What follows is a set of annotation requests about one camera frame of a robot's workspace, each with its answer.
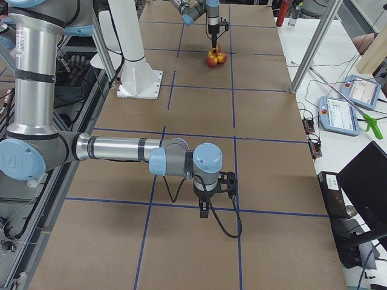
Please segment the clear water bottle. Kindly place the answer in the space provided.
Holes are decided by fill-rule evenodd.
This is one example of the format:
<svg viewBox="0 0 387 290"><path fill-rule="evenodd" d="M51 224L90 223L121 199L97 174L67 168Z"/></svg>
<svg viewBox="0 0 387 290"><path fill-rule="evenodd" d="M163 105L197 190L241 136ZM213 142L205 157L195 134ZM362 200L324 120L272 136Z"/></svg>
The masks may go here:
<svg viewBox="0 0 387 290"><path fill-rule="evenodd" d="M304 5L303 0L294 0L292 2L290 18L288 20L288 26L294 27L296 25L297 19L300 15L303 5Z"/></svg>

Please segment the green handled reacher stick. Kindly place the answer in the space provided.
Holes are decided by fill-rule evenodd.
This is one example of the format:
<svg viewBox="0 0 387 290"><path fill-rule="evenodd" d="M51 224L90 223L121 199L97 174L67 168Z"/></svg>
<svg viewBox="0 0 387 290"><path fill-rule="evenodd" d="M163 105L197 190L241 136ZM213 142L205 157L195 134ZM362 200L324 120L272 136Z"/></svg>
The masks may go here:
<svg viewBox="0 0 387 290"><path fill-rule="evenodd" d="M365 122L367 123L366 131L368 132L371 128L375 137L379 140L383 139L383 135L377 125L377 120L375 118L370 117L368 114L363 112L360 108L358 108L353 101L351 101L348 97L346 97L343 93L341 93L332 83L330 83L327 79L325 79L322 75L320 75L315 69L311 66L309 69L315 73L323 82L325 82L333 91L338 93L342 99L344 99L350 106L352 106L360 115L363 117Z"/></svg>

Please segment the black monitor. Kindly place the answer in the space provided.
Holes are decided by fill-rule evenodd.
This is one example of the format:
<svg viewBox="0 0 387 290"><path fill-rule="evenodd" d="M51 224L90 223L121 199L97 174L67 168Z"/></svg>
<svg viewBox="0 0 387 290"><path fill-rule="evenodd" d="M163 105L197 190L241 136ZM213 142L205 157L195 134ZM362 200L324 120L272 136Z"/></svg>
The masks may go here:
<svg viewBox="0 0 387 290"><path fill-rule="evenodd" d="M364 147L337 177L371 229L386 224L386 152L375 141Z"/></svg>

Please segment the red yellow apple front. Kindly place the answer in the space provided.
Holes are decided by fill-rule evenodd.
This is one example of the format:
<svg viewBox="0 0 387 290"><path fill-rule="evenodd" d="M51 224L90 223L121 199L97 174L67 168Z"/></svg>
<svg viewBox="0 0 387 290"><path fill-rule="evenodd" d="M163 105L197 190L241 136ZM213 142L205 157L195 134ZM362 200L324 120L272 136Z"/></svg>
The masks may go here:
<svg viewBox="0 0 387 290"><path fill-rule="evenodd" d="M216 67L218 65L218 59L217 59L216 56L211 55L211 56L207 57L206 63L207 63L208 67L214 68L214 67Z"/></svg>

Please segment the red yellow apple alone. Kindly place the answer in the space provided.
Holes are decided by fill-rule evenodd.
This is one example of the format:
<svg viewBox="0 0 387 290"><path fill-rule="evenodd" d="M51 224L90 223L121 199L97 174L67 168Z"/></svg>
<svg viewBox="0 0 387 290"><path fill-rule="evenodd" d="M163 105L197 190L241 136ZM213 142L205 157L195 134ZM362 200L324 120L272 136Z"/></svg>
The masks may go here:
<svg viewBox="0 0 387 290"><path fill-rule="evenodd" d="M212 55L217 55L218 53L220 53L220 52L222 52L222 48L221 48L221 45L218 43L217 45L216 45L216 48L211 48L210 50L209 50L209 54L212 54Z"/></svg>

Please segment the black computer box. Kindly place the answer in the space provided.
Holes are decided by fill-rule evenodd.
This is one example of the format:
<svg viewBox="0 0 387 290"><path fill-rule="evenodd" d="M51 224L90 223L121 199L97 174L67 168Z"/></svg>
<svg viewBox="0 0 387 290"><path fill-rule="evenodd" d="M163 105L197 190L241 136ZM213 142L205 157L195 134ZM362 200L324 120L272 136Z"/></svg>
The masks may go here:
<svg viewBox="0 0 387 290"><path fill-rule="evenodd" d="M374 254L369 255L371 238L355 220L357 210L352 205L346 205L337 173L321 171L317 178L340 261L346 268L366 266L376 269Z"/></svg>

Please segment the white robot column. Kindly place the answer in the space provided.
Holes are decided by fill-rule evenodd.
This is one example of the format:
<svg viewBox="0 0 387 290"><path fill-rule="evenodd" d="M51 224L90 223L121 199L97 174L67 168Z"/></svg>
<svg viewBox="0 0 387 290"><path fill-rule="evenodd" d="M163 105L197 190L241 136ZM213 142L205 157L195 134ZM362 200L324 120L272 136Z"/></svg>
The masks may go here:
<svg viewBox="0 0 387 290"><path fill-rule="evenodd" d="M142 60L145 52L135 1L111 0L108 3L117 32L120 52L130 62Z"/></svg>

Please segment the teach pendant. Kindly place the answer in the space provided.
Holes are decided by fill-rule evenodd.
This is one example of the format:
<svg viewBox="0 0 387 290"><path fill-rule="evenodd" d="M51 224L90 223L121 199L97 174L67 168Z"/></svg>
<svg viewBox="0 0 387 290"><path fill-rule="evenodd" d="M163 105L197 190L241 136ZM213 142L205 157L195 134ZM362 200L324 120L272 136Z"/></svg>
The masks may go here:
<svg viewBox="0 0 387 290"><path fill-rule="evenodd" d="M346 101L322 96L318 107L319 122L326 131L349 136L360 134L356 111Z"/></svg>
<svg viewBox="0 0 387 290"><path fill-rule="evenodd" d="M374 79L366 79L357 75L348 76L341 88L342 94L355 104L373 110L376 107L381 85Z"/></svg>

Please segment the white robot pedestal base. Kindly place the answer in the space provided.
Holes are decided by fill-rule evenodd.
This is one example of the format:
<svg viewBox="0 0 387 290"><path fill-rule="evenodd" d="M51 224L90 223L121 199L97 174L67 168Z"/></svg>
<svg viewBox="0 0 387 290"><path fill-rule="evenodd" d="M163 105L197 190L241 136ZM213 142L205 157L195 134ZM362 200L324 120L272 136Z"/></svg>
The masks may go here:
<svg viewBox="0 0 387 290"><path fill-rule="evenodd" d="M117 96L120 98L158 99L163 71L154 70L145 61L125 62Z"/></svg>

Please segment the red yellow apple left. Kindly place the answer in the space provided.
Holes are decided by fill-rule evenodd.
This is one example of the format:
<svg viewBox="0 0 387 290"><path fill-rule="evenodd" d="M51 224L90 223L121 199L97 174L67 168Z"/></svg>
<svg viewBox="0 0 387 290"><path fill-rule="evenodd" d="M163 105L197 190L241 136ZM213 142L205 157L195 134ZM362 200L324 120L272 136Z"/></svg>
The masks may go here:
<svg viewBox="0 0 387 290"><path fill-rule="evenodd" d="M216 55L216 59L217 59L217 64L224 64L227 62L227 54L224 52L219 52Z"/></svg>

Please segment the black orange connector box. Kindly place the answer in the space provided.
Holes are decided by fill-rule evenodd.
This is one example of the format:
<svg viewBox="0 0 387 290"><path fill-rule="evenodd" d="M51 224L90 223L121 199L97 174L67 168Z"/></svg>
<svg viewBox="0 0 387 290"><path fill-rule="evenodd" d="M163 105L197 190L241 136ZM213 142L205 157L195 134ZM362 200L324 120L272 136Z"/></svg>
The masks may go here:
<svg viewBox="0 0 387 290"><path fill-rule="evenodd" d="M315 160L316 158L322 157L321 142L320 142L320 140L309 139L308 140L308 145L309 145L309 148L310 148L312 159Z"/></svg>
<svg viewBox="0 0 387 290"><path fill-rule="evenodd" d="M305 129L306 134L315 133L314 120L312 118L303 118L302 124L303 124L303 127Z"/></svg>

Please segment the aluminium frame post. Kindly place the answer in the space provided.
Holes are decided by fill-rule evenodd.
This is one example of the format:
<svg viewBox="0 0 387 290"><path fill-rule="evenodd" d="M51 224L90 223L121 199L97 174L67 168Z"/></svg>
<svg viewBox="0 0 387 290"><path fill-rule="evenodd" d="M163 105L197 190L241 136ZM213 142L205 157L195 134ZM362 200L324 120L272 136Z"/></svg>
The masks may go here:
<svg viewBox="0 0 387 290"><path fill-rule="evenodd" d="M313 61L333 19L335 18L339 7L342 5L342 0L331 0L327 8L325 10L325 13L323 14L322 18L319 21L319 24L316 28L316 31L313 34L313 37L309 43L309 46L304 54L304 57L301 61L301 64L299 65L299 68L296 72L296 75L291 83L290 86L290 93L295 94L297 93L310 65Z"/></svg>

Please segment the near teach pendant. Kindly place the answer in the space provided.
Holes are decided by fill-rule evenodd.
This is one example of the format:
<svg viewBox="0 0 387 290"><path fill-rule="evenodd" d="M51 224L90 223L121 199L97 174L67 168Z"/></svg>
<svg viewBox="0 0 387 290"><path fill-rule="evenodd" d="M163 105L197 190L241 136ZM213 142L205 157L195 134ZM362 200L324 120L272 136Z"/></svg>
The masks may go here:
<svg viewBox="0 0 387 290"><path fill-rule="evenodd" d="M356 111L346 101L322 96L318 107L319 122L326 131L349 136L360 134Z"/></svg>

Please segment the upper black orange connector box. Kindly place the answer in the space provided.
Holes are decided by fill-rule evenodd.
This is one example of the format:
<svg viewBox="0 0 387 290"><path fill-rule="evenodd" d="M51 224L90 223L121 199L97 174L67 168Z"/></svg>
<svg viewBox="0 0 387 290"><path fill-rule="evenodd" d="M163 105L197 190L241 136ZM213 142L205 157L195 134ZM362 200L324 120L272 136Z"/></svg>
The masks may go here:
<svg viewBox="0 0 387 290"><path fill-rule="evenodd" d="M303 124L303 127L305 129L306 134L315 133L314 120L312 118L303 118L302 124Z"/></svg>

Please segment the wooden beam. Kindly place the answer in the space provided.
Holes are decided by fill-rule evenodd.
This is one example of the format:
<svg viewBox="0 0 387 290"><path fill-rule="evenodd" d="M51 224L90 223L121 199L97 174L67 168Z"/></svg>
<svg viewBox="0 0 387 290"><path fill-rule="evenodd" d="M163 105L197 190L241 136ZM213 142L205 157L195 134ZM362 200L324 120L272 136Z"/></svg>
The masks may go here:
<svg viewBox="0 0 387 290"><path fill-rule="evenodd" d="M386 59L386 25L379 33L368 33L353 39L354 45L362 55L356 65L358 72L372 74Z"/></svg>

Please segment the far teach pendant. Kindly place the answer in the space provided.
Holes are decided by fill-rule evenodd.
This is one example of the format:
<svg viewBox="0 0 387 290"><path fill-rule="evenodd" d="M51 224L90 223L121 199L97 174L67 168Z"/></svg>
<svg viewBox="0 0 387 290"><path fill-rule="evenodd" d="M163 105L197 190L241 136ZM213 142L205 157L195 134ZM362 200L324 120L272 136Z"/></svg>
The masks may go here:
<svg viewBox="0 0 387 290"><path fill-rule="evenodd" d="M374 79L366 79L357 75L348 76L341 88L342 94L355 104L373 110L376 107L381 85Z"/></svg>

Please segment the lower black orange connector box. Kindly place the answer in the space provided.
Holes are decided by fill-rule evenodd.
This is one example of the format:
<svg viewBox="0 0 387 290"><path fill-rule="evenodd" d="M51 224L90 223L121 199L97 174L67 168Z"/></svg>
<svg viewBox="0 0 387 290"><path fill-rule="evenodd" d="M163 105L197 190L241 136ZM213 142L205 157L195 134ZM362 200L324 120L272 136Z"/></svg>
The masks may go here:
<svg viewBox="0 0 387 290"><path fill-rule="evenodd" d="M315 160L316 158L322 157L321 142L320 142L320 140L309 139L308 140L308 145L309 145L309 148L310 148L312 159Z"/></svg>

